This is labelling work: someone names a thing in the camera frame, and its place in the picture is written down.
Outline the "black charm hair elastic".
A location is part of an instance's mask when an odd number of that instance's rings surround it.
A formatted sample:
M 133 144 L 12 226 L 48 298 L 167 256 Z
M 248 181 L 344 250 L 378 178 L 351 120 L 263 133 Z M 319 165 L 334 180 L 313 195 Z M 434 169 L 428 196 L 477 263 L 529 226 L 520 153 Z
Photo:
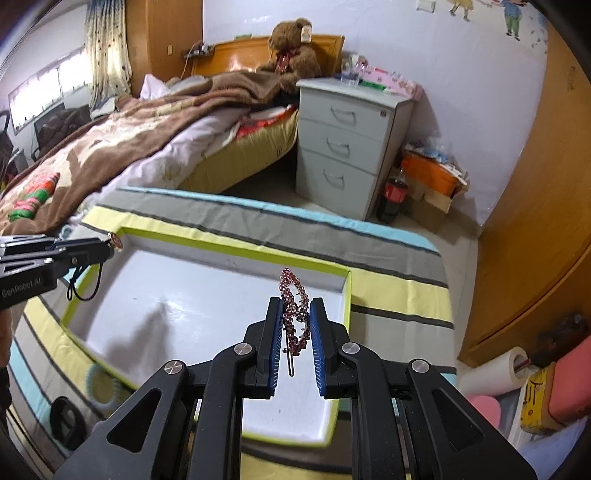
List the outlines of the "black charm hair elastic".
M 123 249 L 122 240 L 114 232 L 108 232 L 104 238 L 100 239 L 106 239 L 111 242 L 114 248 L 114 255 L 117 251 Z M 106 262 L 102 264 L 74 267 L 68 280 L 66 290 L 67 300 L 73 301 L 76 299 L 81 302 L 93 300 L 100 288 L 102 271 Z

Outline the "black headband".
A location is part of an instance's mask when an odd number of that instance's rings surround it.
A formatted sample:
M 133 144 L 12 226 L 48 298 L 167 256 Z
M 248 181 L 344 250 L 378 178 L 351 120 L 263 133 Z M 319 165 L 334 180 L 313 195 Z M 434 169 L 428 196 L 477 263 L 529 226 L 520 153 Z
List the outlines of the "black headband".
M 67 450 L 77 449 L 87 438 L 87 427 L 79 409 L 65 396 L 51 404 L 49 423 L 52 437 Z

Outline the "brown fleece blanket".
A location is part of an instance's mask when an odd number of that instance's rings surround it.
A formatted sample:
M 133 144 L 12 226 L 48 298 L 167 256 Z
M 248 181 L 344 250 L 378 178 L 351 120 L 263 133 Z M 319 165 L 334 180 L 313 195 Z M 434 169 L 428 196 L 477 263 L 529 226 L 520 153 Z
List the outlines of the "brown fleece blanket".
M 204 93 L 118 99 L 116 110 L 74 132 L 19 175 L 1 196 L 4 235 L 59 229 L 83 208 L 123 186 L 176 188 L 216 136 L 280 91 L 269 72 L 222 73 Z M 54 192 L 33 217 L 10 219 L 35 183 L 57 175 Z

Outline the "striped tablecloth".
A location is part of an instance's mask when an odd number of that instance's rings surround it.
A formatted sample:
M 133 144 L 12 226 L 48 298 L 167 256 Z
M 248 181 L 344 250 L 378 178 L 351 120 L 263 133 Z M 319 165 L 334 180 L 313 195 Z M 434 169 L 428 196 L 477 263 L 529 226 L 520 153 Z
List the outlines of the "striped tablecloth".
M 263 318 L 283 269 L 356 341 L 456 377 L 443 259 L 418 234 L 272 203 L 129 188 L 61 236 L 111 232 L 123 248 L 76 281 L 80 299 L 67 298 L 62 280 L 30 300 L 17 323 L 8 428 L 43 477 L 68 456 L 51 434 L 56 398 L 92 425 L 111 409 L 113 380 L 136 388 L 169 360 L 211 360 Z

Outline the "green shallow tray box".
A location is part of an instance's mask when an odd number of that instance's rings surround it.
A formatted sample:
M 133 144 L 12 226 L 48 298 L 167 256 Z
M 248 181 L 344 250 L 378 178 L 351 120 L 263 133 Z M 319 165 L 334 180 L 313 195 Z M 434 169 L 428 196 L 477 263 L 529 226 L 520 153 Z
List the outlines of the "green shallow tray box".
M 290 268 L 329 319 L 349 323 L 352 273 L 284 253 L 191 238 L 184 229 L 124 225 L 123 249 L 104 264 L 93 300 L 73 300 L 62 324 L 97 363 L 129 387 L 168 360 L 197 364 L 235 345 L 266 317 Z

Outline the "cola bottle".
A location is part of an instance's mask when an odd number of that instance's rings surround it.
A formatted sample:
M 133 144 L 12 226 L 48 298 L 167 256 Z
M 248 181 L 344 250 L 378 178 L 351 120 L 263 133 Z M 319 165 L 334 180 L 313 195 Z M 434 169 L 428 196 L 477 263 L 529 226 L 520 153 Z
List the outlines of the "cola bottle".
M 408 190 L 404 171 L 402 169 L 394 171 L 394 174 L 387 179 L 379 198 L 377 218 L 381 222 L 390 224 L 398 217 Z

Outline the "pink foam roll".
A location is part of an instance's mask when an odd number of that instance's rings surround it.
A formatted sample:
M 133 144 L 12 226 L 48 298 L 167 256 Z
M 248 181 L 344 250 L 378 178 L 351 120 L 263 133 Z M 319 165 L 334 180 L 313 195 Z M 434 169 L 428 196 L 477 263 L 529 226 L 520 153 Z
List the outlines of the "pink foam roll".
M 502 408 L 496 398 L 488 395 L 473 395 L 469 396 L 468 400 L 495 428 L 500 427 Z

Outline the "white paper roll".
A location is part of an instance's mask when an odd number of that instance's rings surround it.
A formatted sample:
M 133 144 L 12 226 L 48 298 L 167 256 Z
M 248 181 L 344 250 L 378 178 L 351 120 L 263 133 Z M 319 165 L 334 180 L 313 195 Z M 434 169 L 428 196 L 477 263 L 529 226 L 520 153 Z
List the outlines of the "white paper roll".
M 465 397 L 499 396 L 519 390 L 529 377 L 529 357 L 521 347 L 514 347 L 481 366 L 464 373 L 458 389 Z

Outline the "orange storage bin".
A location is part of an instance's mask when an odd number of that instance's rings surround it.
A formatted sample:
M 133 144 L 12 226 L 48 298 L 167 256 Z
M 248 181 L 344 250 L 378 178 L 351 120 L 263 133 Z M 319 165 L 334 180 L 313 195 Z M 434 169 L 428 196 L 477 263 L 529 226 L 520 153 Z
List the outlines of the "orange storage bin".
M 401 162 L 407 178 L 419 181 L 450 198 L 467 188 L 467 185 L 435 160 L 414 153 L 405 153 Z

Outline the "grey drawer nightstand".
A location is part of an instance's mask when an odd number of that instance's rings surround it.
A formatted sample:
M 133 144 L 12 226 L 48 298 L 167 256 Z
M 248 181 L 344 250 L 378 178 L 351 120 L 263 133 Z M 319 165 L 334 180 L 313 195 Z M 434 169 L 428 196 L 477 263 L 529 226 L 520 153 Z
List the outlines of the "grey drawer nightstand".
M 332 78 L 297 82 L 297 194 L 365 220 L 393 167 L 415 102 Z

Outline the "large wooden wardrobe right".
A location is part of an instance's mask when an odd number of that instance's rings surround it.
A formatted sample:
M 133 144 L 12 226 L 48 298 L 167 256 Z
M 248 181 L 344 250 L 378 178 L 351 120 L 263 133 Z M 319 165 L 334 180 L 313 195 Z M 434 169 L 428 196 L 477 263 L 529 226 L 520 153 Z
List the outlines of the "large wooden wardrobe right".
M 478 243 L 463 363 L 543 347 L 590 316 L 590 81 L 555 27 L 538 112 Z

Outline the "dotted curtain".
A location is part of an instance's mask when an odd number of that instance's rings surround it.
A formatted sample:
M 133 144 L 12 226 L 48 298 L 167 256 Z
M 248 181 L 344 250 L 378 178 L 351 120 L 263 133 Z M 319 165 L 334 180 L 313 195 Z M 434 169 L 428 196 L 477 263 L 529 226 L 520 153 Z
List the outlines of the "dotted curtain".
M 123 0 L 91 1 L 85 18 L 85 51 L 90 65 L 90 106 L 131 92 L 132 68 Z

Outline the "yellow tin box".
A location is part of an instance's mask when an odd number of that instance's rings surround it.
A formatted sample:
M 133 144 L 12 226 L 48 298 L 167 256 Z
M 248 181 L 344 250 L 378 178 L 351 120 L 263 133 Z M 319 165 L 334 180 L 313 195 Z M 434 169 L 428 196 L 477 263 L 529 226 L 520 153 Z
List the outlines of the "yellow tin box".
M 535 435 L 550 435 L 560 431 L 564 425 L 550 414 L 556 363 L 532 373 L 525 385 L 525 396 L 521 410 L 521 428 Z

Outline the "tall wooden wardrobe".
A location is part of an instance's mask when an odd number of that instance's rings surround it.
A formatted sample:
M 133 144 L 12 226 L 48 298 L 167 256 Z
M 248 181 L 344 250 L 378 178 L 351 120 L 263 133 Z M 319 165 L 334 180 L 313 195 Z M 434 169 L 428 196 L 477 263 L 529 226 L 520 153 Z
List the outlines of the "tall wooden wardrobe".
M 125 10 L 131 92 L 138 97 L 146 74 L 180 76 L 184 55 L 202 40 L 202 1 L 127 0 Z

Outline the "pink plastic bucket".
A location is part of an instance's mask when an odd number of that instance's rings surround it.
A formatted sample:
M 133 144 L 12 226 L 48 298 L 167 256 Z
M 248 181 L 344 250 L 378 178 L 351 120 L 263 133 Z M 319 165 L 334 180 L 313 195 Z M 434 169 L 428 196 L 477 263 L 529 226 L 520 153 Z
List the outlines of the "pink plastic bucket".
M 558 422 L 571 423 L 590 414 L 591 338 L 561 358 L 555 367 L 549 413 Z

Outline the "pink floral box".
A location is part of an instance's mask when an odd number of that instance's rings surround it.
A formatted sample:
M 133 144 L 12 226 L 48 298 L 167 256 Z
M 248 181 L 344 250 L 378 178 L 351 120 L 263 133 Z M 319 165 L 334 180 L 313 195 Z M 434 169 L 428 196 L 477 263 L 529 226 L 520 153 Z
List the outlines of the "pink floral box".
M 406 99 L 419 101 L 423 96 L 423 88 L 420 84 L 409 80 L 396 72 L 367 66 L 359 71 L 359 77 L 363 86 L 376 88 Z

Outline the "wooden headboard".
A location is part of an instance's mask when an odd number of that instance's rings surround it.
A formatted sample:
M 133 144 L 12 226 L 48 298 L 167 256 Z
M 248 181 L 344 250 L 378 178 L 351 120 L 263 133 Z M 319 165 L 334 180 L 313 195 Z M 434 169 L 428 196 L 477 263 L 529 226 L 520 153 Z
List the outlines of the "wooden headboard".
M 220 42 L 214 46 L 211 55 L 191 59 L 190 73 L 209 77 L 235 70 L 253 71 L 270 61 L 271 51 L 267 41 L 267 37 L 252 37 Z M 312 36 L 311 48 L 317 54 L 322 77 L 331 77 L 339 70 L 344 43 L 345 37 L 341 35 Z

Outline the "brown teddy bear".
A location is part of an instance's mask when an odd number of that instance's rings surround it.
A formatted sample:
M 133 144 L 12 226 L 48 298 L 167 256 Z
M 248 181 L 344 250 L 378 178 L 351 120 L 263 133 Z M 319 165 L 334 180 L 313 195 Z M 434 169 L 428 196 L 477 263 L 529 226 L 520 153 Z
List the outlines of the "brown teddy bear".
M 279 75 L 281 90 L 296 94 L 298 81 L 322 75 L 317 54 L 310 45 L 311 32 L 311 22 L 306 18 L 277 24 L 267 42 L 270 60 L 256 70 Z

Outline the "cartoon wall sticker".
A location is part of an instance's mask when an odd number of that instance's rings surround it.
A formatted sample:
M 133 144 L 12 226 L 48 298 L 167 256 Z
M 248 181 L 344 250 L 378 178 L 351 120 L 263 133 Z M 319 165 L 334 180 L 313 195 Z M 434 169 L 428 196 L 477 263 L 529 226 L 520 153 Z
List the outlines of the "cartoon wall sticker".
M 532 50 L 544 50 L 548 45 L 548 21 L 531 1 L 415 1 L 415 7 L 487 27 Z

